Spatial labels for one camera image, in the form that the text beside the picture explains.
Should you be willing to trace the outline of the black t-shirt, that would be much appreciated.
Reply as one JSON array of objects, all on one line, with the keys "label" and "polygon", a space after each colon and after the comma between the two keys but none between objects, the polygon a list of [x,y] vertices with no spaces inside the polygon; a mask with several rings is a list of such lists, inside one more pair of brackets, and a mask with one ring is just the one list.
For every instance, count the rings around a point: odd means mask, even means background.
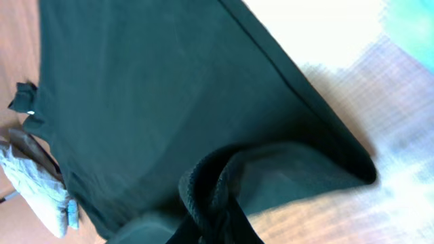
[{"label": "black t-shirt", "polygon": [[241,1],[42,0],[40,77],[10,108],[108,243],[166,243],[200,170],[248,218],[376,168]]}]

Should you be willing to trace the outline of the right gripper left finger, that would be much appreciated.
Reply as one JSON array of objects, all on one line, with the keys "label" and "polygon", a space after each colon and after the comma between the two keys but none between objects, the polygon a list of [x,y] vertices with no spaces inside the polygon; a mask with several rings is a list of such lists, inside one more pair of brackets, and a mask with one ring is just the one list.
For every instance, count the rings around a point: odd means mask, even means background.
[{"label": "right gripper left finger", "polygon": [[167,244],[217,243],[212,213],[214,185],[211,178],[196,169],[181,178],[179,192],[187,214]]}]

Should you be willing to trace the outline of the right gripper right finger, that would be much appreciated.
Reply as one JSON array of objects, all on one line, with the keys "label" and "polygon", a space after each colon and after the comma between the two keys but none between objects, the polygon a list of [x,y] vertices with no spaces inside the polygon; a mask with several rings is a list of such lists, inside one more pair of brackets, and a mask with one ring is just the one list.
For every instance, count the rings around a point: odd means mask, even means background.
[{"label": "right gripper right finger", "polygon": [[210,193],[210,243],[263,244],[238,202],[228,192]]}]

